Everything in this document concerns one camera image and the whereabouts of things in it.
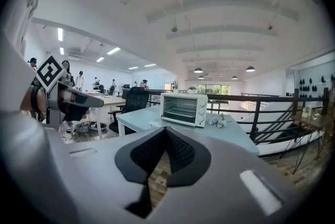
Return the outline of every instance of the toaster oven knob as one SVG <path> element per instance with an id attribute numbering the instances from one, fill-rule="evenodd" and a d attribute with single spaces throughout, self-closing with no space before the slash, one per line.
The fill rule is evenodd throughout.
<path id="1" fill-rule="evenodd" d="M 199 110 L 198 110 L 198 112 L 199 112 L 199 114 L 204 114 L 205 113 L 205 110 L 203 109 L 203 108 L 200 108 Z"/>
<path id="2" fill-rule="evenodd" d="M 204 100 L 200 100 L 200 106 L 205 107 L 207 105 L 207 102 Z"/>

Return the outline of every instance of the wooden floor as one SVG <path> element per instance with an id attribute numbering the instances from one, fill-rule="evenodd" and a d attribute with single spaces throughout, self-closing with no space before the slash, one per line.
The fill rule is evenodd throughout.
<path id="1" fill-rule="evenodd" d="M 108 125 L 112 123 L 114 120 L 109 118 L 109 114 L 107 113 L 109 108 L 103 108 L 101 112 L 101 122 L 107 125 L 107 130 L 103 131 L 103 139 L 112 139 L 114 137 L 118 137 L 119 134 L 108 129 Z M 95 120 L 94 114 L 90 115 L 91 120 Z M 82 135 L 75 134 L 71 137 L 70 134 L 63 134 L 64 143 L 77 143 L 83 141 L 92 141 L 99 140 L 99 136 L 97 131 L 90 131 L 89 133 L 85 133 Z M 298 155 L 301 156 L 302 152 L 295 150 L 285 154 L 282 158 L 280 155 L 272 156 L 263 159 L 265 162 L 270 164 L 272 167 L 278 170 L 278 172 L 284 175 L 288 180 L 290 180 L 298 189 L 299 192 L 303 193 L 308 191 L 313 183 L 318 180 L 318 177 L 322 174 L 322 171 L 327 165 L 329 160 L 328 153 L 331 154 L 331 149 L 329 143 L 325 142 L 325 149 L 321 150 L 321 154 L 319 159 L 316 160 L 317 151 L 318 151 L 318 142 L 313 142 L 309 145 L 308 150 L 300 164 L 299 169 L 293 174 L 293 170 L 296 164 L 296 160 Z M 160 159 L 157 167 L 154 169 L 153 173 L 150 175 L 148 179 L 150 197 L 152 207 L 154 208 L 159 201 L 163 198 L 166 192 L 166 180 L 171 175 L 170 169 L 170 160 L 169 156 L 165 152 Z"/>

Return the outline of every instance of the person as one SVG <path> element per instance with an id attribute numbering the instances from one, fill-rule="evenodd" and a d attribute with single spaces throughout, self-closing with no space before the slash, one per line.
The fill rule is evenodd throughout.
<path id="1" fill-rule="evenodd" d="M 94 80 L 95 80 L 95 82 L 94 82 L 94 84 L 93 84 L 93 89 L 94 89 L 94 90 L 98 90 L 98 89 L 99 89 L 100 82 L 99 82 L 99 80 L 98 80 L 97 77 L 94 77 Z"/>
<path id="2" fill-rule="evenodd" d="M 147 85 L 147 80 L 143 80 L 141 83 L 140 83 L 140 87 L 144 87 L 144 89 L 149 89 L 148 85 Z"/>
<path id="3" fill-rule="evenodd" d="M 116 88 L 116 83 L 115 83 L 115 79 L 113 79 L 111 83 L 111 87 L 109 88 L 109 94 L 114 95 L 115 88 Z"/>
<path id="4" fill-rule="evenodd" d="M 66 80 L 66 83 L 69 85 L 69 86 L 72 86 L 74 87 L 75 86 L 75 83 L 74 83 L 74 79 L 73 79 L 73 76 L 71 75 L 70 73 L 70 63 L 67 61 L 67 60 L 64 60 L 62 62 L 62 65 L 64 67 L 64 69 L 66 69 L 66 71 L 68 72 L 65 80 Z M 71 130 L 72 130 L 72 126 L 73 126 L 73 122 L 71 121 L 66 121 L 66 123 L 68 124 L 68 129 L 66 130 L 67 133 L 71 133 Z"/>
<path id="5" fill-rule="evenodd" d="M 83 91 L 83 86 L 84 86 L 84 77 L 83 77 L 83 72 L 79 71 L 79 77 L 75 79 L 75 87 L 82 92 Z"/>
<path id="6" fill-rule="evenodd" d="M 37 59 L 36 58 L 31 58 L 30 61 L 28 60 L 28 63 L 30 63 L 30 67 L 36 71 L 37 69 Z M 39 82 L 38 82 L 38 79 L 35 77 L 34 80 L 31 82 L 30 85 L 38 85 Z M 30 114 L 32 116 L 32 118 L 36 119 L 36 112 L 34 112 L 33 110 L 30 111 Z"/>

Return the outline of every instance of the white toaster oven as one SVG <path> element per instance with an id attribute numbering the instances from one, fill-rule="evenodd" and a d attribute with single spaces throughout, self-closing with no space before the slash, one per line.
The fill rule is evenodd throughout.
<path id="1" fill-rule="evenodd" d="M 207 103 L 207 95 L 162 93 L 161 118 L 183 125 L 204 127 Z"/>

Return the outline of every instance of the mesh chair back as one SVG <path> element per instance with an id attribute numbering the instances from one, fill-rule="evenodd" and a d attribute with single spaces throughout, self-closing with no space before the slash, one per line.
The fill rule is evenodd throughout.
<path id="1" fill-rule="evenodd" d="M 124 112 L 144 109 L 147 106 L 149 94 L 143 87 L 132 87 L 126 97 L 126 105 Z"/>

